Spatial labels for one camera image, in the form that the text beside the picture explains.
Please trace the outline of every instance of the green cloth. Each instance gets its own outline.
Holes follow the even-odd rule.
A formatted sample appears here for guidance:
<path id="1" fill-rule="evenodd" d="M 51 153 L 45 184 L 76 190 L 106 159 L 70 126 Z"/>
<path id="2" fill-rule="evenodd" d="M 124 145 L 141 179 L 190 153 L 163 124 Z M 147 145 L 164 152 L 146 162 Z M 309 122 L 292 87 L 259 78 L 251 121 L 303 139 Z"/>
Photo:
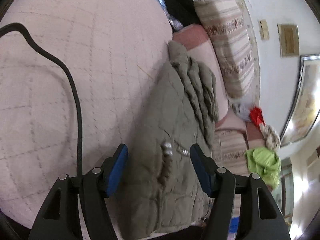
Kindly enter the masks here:
<path id="1" fill-rule="evenodd" d="M 265 148 L 250 149 L 245 152 L 248 161 L 248 169 L 260 175 L 264 183 L 273 189 L 279 186 L 281 163 L 279 156 Z"/>

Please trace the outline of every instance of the black cable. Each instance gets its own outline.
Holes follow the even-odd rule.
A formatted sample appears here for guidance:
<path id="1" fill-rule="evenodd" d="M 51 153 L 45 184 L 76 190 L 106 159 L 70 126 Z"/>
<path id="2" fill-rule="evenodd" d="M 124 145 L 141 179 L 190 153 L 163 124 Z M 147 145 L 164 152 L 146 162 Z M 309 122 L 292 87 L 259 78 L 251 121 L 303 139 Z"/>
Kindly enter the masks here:
<path id="1" fill-rule="evenodd" d="M 75 82 L 73 81 L 73 78 L 71 76 L 71 73 L 67 66 L 58 58 L 51 55 L 49 52 L 42 49 L 36 42 L 32 39 L 30 33 L 26 29 L 25 26 L 23 26 L 21 23 L 10 23 L 2 28 L 0 28 L 0 38 L 9 33 L 17 31 L 22 34 L 22 36 L 25 38 L 26 42 L 30 45 L 31 48 L 33 48 L 36 52 L 38 52 L 43 57 L 47 58 L 48 60 L 54 62 L 57 64 L 67 75 L 67 78 L 69 80 L 73 98 L 76 103 L 76 111 L 77 111 L 77 123 L 78 123 L 78 141 L 77 141 L 77 177 L 80 181 L 80 189 L 79 189 L 79 198 L 81 203 L 81 209 L 82 213 L 85 217 L 85 209 L 84 209 L 84 196 L 83 196 L 83 186 L 82 186 L 82 118 L 81 118 L 81 106 L 80 106 L 80 100 L 78 97 L 77 89 Z"/>

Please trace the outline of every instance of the framed picture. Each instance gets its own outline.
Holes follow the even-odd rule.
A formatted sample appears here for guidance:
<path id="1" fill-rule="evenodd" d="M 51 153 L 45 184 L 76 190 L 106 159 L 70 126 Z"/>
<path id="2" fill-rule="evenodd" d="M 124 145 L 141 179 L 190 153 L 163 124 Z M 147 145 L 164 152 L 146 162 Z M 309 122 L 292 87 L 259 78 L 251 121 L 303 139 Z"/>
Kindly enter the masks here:
<path id="1" fill-rule="evenodd" d="M 320 111 L 320 55 L 301 56 L 298 85 L 288 121 L 281 133 L 281 146 L 305 138 Z"/>

